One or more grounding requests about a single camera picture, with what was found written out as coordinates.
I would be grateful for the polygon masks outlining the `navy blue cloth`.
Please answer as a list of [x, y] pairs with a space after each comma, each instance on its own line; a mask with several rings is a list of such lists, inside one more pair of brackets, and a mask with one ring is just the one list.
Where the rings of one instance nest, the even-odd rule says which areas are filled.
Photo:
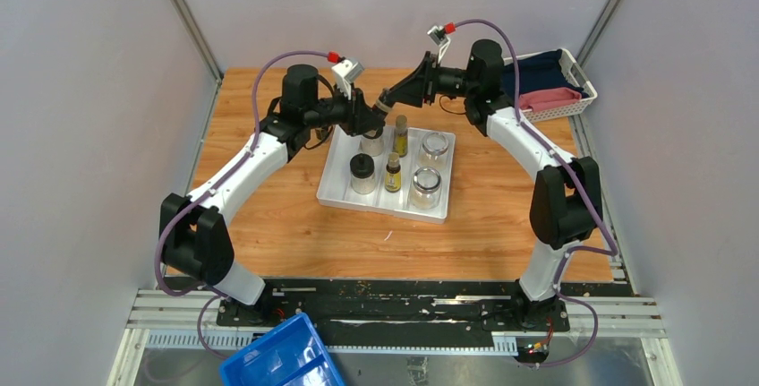
[[581, 99], [588, 97], [584, 88], [572, 84], [563, 72], [561, 59], [567, 57], [563, 49], [541, 52], [518, 59], [519, 95], [538, 90], [567, 88], [578, 92]]

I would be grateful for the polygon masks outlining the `white plastic basket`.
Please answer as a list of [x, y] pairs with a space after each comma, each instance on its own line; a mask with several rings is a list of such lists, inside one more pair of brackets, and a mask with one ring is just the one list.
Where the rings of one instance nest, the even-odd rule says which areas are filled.
[[503, 90], [519, 87], [518, 106], [523, 118], [540, 122], [581, 114], [597, 98], [574, 56], [564, 48], [521, 55], [517, 64], [506, 58]]

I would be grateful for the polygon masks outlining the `glass jar with grains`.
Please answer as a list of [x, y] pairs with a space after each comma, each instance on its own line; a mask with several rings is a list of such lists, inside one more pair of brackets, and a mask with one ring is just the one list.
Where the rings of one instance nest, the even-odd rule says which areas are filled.
[[419, 166], [432, 167], [441, 172], [446, 166], [449, 149], [449, 139], [444, 133], [426, 133], [421, 141]]

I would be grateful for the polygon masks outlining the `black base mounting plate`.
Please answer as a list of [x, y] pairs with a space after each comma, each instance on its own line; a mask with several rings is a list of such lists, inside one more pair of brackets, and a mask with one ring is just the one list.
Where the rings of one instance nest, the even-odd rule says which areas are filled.
[[567, 332], [564, 303], [530, 308], [515, 281], [268, 278], [253, 306], [221, 303], [216, 323], [273, 328], [306, 314], [335, 347], [490, 347], [492, 335]]

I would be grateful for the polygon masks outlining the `glass jar front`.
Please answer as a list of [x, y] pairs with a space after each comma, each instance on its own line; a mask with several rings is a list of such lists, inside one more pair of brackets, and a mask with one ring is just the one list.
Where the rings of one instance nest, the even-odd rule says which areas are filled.
[[434, 167], [420, 167], [413, 176], [410, 203], [418, 210], [431, 210], [439, 205], [442, 176]]

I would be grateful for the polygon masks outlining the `yellow label sauce bottle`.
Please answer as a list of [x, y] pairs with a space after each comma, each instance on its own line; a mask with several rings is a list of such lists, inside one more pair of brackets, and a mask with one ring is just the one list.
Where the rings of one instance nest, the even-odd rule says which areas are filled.
[[405, 115], [399, 115], [395, 121], [393, 151], [404, 158], [408, 153], [408, 119]]
[[386, 163], [386, 173], [384, 177], [384, 187], [389, 193], [397, 193], [402, 187], [402, 173], [401, 173], [401, 161], [400, 156], [396, 152], [390, 152], [388, 154], [388, 160]]

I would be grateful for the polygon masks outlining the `black lid bead jar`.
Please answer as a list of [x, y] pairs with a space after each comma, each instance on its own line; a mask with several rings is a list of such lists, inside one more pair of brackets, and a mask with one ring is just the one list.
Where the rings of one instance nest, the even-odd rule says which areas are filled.
[[361, 136], [360, 150], [371, 157], [378, 157], [385, 151], [383, 136], [380, 134], [376, 137]]
[[351, 188], [361, 195], [372, 193], [376, 186], [375, 162], [366, 153], [357, 153], [349, 161]]

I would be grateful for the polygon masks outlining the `blue plastic bin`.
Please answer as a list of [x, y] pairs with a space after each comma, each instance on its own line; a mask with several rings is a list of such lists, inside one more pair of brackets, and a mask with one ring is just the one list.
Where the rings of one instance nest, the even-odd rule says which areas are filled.
[[219, 375], [225, 385], [345, 385], [306, 313], [228, 357]]

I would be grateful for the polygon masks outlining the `pink cloth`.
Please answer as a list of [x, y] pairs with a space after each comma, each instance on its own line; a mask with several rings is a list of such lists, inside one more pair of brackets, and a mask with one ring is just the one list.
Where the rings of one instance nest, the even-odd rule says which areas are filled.
[[533, 112], [542, 112], [559, 107], [574, 105], [583, 98], [581, 92], [566, 87], [535, 90], [522, 94], [519, 108]]

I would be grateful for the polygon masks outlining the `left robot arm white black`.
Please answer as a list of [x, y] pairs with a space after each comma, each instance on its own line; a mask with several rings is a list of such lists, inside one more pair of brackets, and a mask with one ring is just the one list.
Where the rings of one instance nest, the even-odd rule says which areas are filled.
[[335, 86], [320, 98], [325, 81], [308, 64], [289, 67], [282, 90], [266, 116], [235, 156], [205, 184], [186, 195], [169, 194], [160, 206], [156, 260], [192, 277], [197, 284], [240, 303], [240, 315], [253, 326], [267, 324], [274, 302], [264, 296], [264, 279], [235, 259], [228, 226], [259, 186], [302, 150], [315, 129], [340, 126], [362, 135], [384, 124], [367, 106], [354, 83], [363, 67], [344, 58], [331, 71]]

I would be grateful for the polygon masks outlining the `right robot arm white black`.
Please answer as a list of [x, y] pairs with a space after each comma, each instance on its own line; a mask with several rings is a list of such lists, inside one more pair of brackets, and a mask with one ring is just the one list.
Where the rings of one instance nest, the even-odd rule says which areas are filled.
[[461, 97], [469, 124], [504, 148], [532, 179], [529, 221], [536, 243], [508, 308], [491, 317], [533, 330], [557, 309], [571, 252], [602, 218], [600, 171], [594, 159], [572, 156], [520, 115], [515, 98], [502, 89], [504, 67], [502, 48], [490, 39], [473, 43], [465, 69], [443, 67], [426, 53], [412, 73], [382, 91], [371, 110], [385, 117], [396, 104], [422, 107], [438, 95]]

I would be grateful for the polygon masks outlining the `small dark spice jar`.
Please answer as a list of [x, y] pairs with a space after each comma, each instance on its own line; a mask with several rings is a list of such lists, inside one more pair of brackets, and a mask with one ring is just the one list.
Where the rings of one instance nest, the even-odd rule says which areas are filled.
[[393, 106], [386, 104], [383, 99], [377, 99], [375, 101], [374, 106], [372, 107], [372, 111], [377, 115], [380, 116], [382, 119], [385, 119], [387, 115], [392, 111]]
[[325, 140], [327, 140], [329, 138], [329, 136], [331, 135], [331, 132], [332, 132], [332, 128], [331, 127], [317, 128], [314, 131], [316, 139], [317, 139], [318, 142], [324, 142]]

